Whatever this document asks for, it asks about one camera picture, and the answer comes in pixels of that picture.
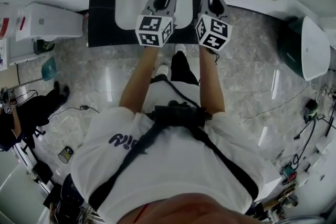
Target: black harness strap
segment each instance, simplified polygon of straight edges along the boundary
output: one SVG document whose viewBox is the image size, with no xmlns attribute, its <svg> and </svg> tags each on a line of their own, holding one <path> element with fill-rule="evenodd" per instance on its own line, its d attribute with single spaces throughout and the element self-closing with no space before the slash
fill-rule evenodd
<svg viewBox="0 0 336 224">
<path fill-rule="evenodd" d="M 135 158 L 144 153 L 144 151 L 154 144 L 155 139 L 161 133 L 163 129 L 167 128 L 167 126 L 154 124 L 148 132 L 146 132 L 142 137 L 140 137 L 139 141 L 132 147 L 130 151 L 128 151 L 125 156 L 122 164 L 115 172 L 113 176 L 109 178 L 105 183 L 100 185 L 90 196 L 89 205 L 97 211 L 101 204 L 105 201 L 107 196 L 110 194 L 114 184 L 116 183 L 119 175 L 135 160 Z"/>
<path fill-rule="evenodd" d="M 196 107 L 200 107 L 197 103 L 185 97 L 183 94 L 179 92 L 179 90 L 166 78 L 166 76 L 160 76 L 160 78 L 156 77 L 157 81 L 166 81 L 173 90 L 184 100 L 194 104 Z M 147 116 L 155 121 L 155 116 L 153 114 L 147 114 Z M 117 178 L 120 174 L 135 160 L 135 158 L 139 154 L 143 154 L 147 148 L 154 144 L 158 135 L 167 128 L 167 125 L 158 125 L 154 123 L 154 125 L 146 132 L 142 137 L 140 137 L 139 141 L 131 148 L 131 150 L 125 156 L 122 164 L 105 183 L 99 186 L 90 196 L 89 205 L 97 211 L 101 204 L 105 201 L 107 196 L 110 194 L 114 184 L 116 183 Z M 203 142 L 207 147 L 213 150 L 213 152 L 222 160 L 222 162 L 226 165 L 226 167 L 230 170 L 230 172 L 236 177 L 236 179 L 243 185 L 243 187 L 247 190 L 247 192 L 251 195 L 252 200 L 254 201 L 259 193 L 257 184 L 253 181 L 253 179 L 238 165 L 229 160 L 224 154 L 216 147 L 214 143 L 210 140 L 207 133 L 205 133 L 198 126 L 184 126 L 186 127 L 192 134 L 192 136 L 201 142 Z"/>
<path fill-rule="evenodd" d="M 254 201 L 259 194 L 257 184 L 253 179 L 237 164 L 229 160 L 224 154 L 216 147 L 210 140 L 208 134 L 197 126 L 186 126 L 196 140 L 202 141 L 207 147 L 213 150 L 213 152 L 222 160 L 230 172 L 236 177 L 236 179 L 243 185 L 247 192 L 251 195 Z"/>
</svg>

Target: person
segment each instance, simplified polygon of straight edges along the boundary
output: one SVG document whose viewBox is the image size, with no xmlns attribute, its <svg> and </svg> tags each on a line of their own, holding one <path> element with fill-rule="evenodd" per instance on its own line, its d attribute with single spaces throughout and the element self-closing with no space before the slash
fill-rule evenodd
<svg viewBox="0 0 336 224">
<path fill-rule="evenodd" d="M 259 222 L 243 213 L 263 187 L 263 161 L 225 111 L 214 56 L 200 46 L 199 85 L 183 44 L 175 45 L 171 81 L 167 65 L 151 79 L 158 53 L 146 47 L 119 107 L 92 118 L 71 166 L 78 191 L 106 223 Z M 162 126 L 150 113 L 171 101 L 175 108 L 206 108 L 212 119 L 197 130 L 208 141 L 183 124 L 167 126 L 151 140 L 153 128 Z"/>
<path fill-rule="evenodd" d="M 30 98 L 17 106 L 16 99 L 10 101 L 12 113 L 0 110 L 0 149 L 8 151 L 23 138 L 32 136 L 36 127 L 49 123 L 48 118 L 65 104 L 70 95 L 70 89 L 65 86 L 60 94 L 59 83 L 54 83 L 54 88 L 46 95 Z"/>
</svg>

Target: white t-shirt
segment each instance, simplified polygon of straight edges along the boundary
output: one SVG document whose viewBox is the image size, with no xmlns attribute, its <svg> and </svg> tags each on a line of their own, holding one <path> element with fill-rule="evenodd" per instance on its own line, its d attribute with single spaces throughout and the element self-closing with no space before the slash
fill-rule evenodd
<svg viewBox="0 0 336 224">
<path fill-rule="evenodd" d="M 185 96 L 199 103 L 199 87 L 172 82 Z M 164 81 L 150 85 L 143 112 L 154 105 L 181 99 Z M 135 140 L 153 125 L 145 114 L 134 115 L 126 108 L 114 108 L 95 116 L 84 145 L 77 150 L 71 174 L 83 198 L 106 182 L 119 168 Z M 222 153 L 242 168 L 262 189 L 262 161 L 247 133 L 223 112 L 213 115 L 204 131 Z M 162 131 L 146 154 L 139 155 L 118 177 L 98 209 L 108 224 L 117 223 L 131 210 L 177 194 L 201 193 L 224 207 L 244 213 L 252 198 L 225 164 L 203 142 L 195 140 L 184 127 Z"/>
</svg>

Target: black countertop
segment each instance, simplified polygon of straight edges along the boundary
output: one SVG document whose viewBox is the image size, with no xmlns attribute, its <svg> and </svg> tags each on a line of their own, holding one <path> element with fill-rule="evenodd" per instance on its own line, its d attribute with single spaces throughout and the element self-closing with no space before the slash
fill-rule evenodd
<svg viewBox="0 0 336 224">
<path fill-rule="evenodd" d="M 201 0 L 193 0 L 193 19 L 181 29 L 176 29 L 167 43 L 198 43 L 194 29 Z M 89 4 L 89 47 L 139 44 L 135 30 L 121 29 L 114 18 L 116 0 L 90 0 Z"/>
</svg>

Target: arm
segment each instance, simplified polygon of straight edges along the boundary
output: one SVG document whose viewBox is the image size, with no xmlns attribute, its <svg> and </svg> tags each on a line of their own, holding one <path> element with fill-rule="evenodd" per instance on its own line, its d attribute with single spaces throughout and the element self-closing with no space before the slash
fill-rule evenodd
<svg viewBox="0 0 336 224">
<path fill-rule="evenodd" d="M 144 49 L 143 55 L 122 93 L 119 106 L 131 110 L 134 114 L 141 112 L 158 53 L 159 48 L 147 47 Z"/>
<path fill-rule="evenodd" d="M 205 47 L 200 46 L 199 56 L 201 107 L 206 108 L 210 114 L 225 112 L 223 93 L 213 55 Z"/>
<path fill-rule="evenodd" d="M 15 137 L 18 138 L 21 134 L 21 124 L 20 124 L 20 120 L 19 117 L 17 115 L 17 110 L 16 110 L 16 106 L 12 105 L 12 115 L 13 115 L 13 119 L 14 119 L 14 129 L 12 130 Z"/>
</svg>

